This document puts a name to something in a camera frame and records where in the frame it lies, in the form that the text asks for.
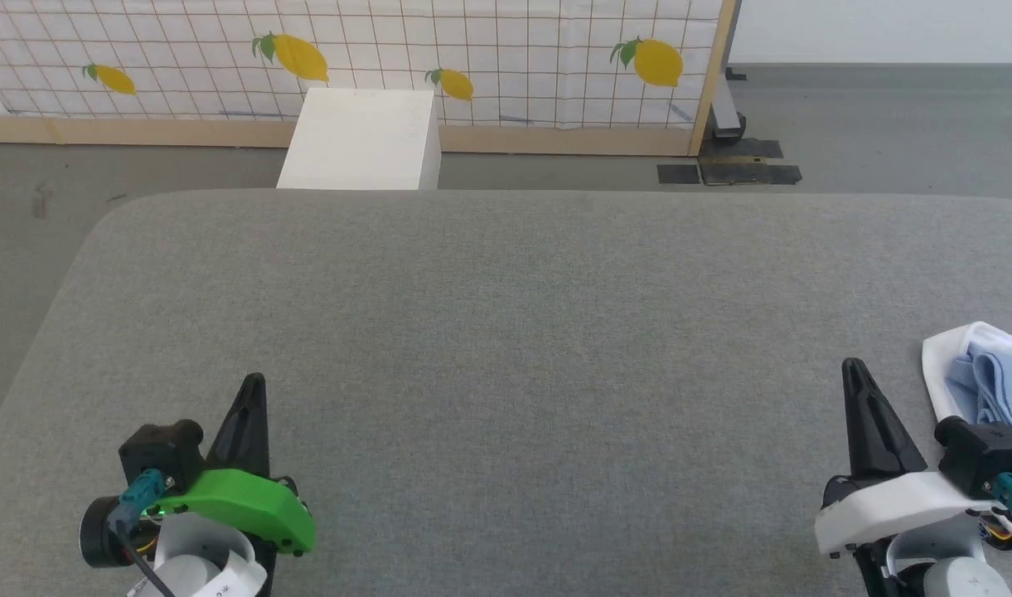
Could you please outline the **white rectangular box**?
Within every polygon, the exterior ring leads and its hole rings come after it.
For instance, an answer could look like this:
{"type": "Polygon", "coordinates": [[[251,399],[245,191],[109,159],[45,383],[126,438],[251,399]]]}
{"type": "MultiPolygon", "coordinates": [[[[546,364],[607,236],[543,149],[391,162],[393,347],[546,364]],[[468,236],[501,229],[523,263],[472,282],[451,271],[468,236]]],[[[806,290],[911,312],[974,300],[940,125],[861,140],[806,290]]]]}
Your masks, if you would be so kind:
{"type": "Polygon", "coordinates": [[[306,94],[279,189],[438,188],[442,150],[430,90],[333,90],[306,94]]]}

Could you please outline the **light blue white polo shirt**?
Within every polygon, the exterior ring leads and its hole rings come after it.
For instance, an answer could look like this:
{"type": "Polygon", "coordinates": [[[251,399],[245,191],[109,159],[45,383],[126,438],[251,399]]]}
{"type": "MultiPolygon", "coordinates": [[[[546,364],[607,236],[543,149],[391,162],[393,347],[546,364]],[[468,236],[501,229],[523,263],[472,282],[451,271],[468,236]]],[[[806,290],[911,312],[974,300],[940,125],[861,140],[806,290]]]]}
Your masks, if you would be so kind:
{"type": "Polygon", "coordinates": [[[935,420],[957,416],[971,424],[1012,428],[1012,335],[973,322],[922,341],[920,352],[935,420]]]}

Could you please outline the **lemon print wood-framed screen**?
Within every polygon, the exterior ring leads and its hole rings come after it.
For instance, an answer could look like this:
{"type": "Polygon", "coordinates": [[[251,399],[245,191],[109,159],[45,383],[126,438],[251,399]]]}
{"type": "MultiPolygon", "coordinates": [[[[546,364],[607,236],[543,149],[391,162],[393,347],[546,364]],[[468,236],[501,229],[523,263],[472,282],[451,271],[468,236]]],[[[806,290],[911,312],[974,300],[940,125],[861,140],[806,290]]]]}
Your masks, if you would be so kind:
{"type": "Polygon", "coordinates": [[[282,148],[310,91],[460,153],[699,152],[741,0],[0,0],[0,143],[282,148]]]}

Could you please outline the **black floor tape strip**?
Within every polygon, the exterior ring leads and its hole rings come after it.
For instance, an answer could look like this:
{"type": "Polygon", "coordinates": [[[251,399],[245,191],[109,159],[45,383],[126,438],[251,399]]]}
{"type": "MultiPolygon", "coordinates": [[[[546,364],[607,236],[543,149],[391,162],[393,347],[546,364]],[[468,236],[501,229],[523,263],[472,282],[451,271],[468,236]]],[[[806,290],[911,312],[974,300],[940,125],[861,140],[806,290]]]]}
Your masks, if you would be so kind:
{"type": "Polygon", "coordinates": [[[781,144],[777,140],[756,138],[708,139],[699,152],[699,158],[770,158],[782,159],[781,144]]]}
{"type": "Polygon", "coordinates": [[[777,163],[699,163],[706,186],[794,186],[802,181],[802,171],[795,165],[777,163]]]}

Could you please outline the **grey metal screen foot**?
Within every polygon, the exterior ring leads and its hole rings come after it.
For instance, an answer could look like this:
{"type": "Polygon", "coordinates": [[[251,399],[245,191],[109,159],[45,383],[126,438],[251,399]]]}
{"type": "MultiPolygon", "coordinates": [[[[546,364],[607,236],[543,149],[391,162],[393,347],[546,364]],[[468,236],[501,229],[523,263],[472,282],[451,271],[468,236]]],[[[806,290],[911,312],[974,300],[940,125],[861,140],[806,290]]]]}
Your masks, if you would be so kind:
{"type": "Polygon", "coordinates": [[[746,75],[736,75],[733,69],[725,67],[715,86],[711,105],[711,124],[708,125],[710,139],[716,143],[733,146],[747,133],[747,118],[737,111],[729,83],[732,80],[746,80],[746,75]]]}

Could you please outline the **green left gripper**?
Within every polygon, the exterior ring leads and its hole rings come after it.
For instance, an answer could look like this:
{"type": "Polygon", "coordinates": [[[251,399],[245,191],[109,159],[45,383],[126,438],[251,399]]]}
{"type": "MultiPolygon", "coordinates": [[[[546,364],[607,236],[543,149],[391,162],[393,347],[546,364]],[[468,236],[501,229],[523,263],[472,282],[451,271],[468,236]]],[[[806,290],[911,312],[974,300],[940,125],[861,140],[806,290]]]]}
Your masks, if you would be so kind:
{"type": "Polygon", "coordinates": [[[158,499],[167,515],[197,513],[210,521],[269,541],[282,553],[313,551],[315,519],[289,485],[269,479],[269,412],[263,374],[241,382],[188,491],[158,499]]]}

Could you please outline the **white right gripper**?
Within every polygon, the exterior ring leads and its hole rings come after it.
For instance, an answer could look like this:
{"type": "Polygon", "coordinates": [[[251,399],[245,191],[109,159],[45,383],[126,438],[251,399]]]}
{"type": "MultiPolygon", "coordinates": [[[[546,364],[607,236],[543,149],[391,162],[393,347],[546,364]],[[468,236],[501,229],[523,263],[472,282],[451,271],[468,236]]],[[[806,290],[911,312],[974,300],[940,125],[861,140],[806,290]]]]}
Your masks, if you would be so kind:
{"type": "Polygon", "coordinates": [[[851,476],[828,480],[814,518],[819,552],[882,543],[889,559],[982,558],[978,518],[998,500],[973,499],[927,462],[865,362],[840,364],[851,476]]]}

